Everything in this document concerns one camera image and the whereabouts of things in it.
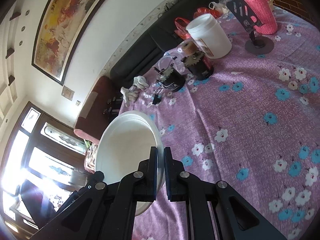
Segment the white bowl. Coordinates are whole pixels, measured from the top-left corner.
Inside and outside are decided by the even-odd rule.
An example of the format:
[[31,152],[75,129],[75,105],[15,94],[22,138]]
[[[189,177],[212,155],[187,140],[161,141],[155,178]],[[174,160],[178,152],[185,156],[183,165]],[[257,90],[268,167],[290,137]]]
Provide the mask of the white bowl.
[[138,171],[141,161],[156,150],[156,193],[164,184],[164,147],[158,128],[151,118],[139,111],[128,111],[116,117],[104,131],[97,151],[95,170],[104,174],[102,182],[109,186],[126,175]]

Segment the patterned sofa blanket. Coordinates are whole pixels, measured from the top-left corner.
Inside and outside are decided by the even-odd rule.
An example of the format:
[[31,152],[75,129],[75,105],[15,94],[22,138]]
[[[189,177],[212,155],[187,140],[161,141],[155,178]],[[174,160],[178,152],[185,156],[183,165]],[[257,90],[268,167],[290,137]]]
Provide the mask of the patterned sofa blanket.
[[98,145],[92,144],[86,151],[84,168],[87,172],[94,173],[96,167]]

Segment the wooden glass door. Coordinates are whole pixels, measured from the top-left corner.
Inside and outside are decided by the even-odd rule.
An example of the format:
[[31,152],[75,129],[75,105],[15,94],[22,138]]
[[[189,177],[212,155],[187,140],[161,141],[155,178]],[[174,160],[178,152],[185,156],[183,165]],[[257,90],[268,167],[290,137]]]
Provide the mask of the wooden glass door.
[[14,123],[1,164],[1,216],[22,238],[38,230],[22,201],[26,180],[58,210],[71,193],[87,183],[86,145],[71,127],[27,102]]

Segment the purple floral tablecloth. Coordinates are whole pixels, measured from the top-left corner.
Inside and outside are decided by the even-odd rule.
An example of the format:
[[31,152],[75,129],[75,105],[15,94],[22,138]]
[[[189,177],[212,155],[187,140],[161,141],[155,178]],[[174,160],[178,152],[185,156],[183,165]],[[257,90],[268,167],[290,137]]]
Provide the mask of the purple floral tablecloth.
[[232,14],[218,19],[232,49],[214,73],[191,74],[176,93],[150,87],[121,111],[145,113],[174,159],[201,180],[226,181],[287,239],[301,239],[319,211],[319,30],[276,8],[269,54],[245,51]]

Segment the black jar with gear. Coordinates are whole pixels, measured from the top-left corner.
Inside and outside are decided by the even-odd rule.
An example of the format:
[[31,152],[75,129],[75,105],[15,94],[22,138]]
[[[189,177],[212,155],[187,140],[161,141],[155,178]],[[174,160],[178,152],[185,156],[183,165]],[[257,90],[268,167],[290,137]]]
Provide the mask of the black jar with gear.
[[197,80],[206,80],[213,74],[214,68],[207,61],[205,53],[193,41],[183,43],[180,48],[183,54],[181,62]]

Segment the black leather sofa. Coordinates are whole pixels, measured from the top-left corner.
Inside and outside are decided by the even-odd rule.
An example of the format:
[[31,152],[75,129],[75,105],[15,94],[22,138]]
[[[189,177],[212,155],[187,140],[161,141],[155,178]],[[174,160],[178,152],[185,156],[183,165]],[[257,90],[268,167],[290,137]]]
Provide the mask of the black leather sofa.
[[117,87],[129,88],[135,76],[144,75],[164,55],[182,42],[175,30],[178,17],[192,20],[194,13],[210,2],[219,0],[177,0],[174,5],[157,16],[151,25],[110,71],[110,79]]

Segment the black phone stand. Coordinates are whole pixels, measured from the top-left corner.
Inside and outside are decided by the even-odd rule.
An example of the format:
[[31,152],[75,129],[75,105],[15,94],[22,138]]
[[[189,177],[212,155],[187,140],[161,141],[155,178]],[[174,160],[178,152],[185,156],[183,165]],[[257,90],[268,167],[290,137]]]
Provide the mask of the black phone stand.
[[255,36],[254,27],[260,27],[263,24],[250,6],[244,0],[230,0],[226,5],[249,34],[249,40],[245,43],[245,50],[254,55],[270,53],[274,49],[274,43],[268,37]]

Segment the framed horse painting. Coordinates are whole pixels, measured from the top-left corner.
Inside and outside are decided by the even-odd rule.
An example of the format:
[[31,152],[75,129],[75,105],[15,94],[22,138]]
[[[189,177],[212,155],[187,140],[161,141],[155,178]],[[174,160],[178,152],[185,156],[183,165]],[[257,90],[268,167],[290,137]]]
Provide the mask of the framed horse painting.
[[48,0],[37,28],[31,65],[63,85],[75,49],[105,0]]

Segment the pink thermos bottle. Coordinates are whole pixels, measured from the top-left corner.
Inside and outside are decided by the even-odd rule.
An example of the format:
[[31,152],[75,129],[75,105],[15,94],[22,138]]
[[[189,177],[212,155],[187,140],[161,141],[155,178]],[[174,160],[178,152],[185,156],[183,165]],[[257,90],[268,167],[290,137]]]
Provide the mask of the pink thermos bottle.
[[255,30],[264,35],[275,34],[278,30],[276,19],[273,12],[268,5],[267,0],[245,0],[249,7],[254,11],[260,22],[263,24],[258,27],[255,26]]

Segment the small wall plaque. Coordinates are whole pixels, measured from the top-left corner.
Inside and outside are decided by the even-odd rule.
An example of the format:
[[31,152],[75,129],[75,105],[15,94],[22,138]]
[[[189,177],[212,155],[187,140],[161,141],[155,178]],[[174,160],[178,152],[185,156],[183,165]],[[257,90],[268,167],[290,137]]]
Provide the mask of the small wall plaque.
[[66,87],[66,86],[63,86],[61,95],[62,95],[64,98],[72,101],[72,100],[73,100],[73,96],[74,96],[74,91],[71,90],[70,88]]

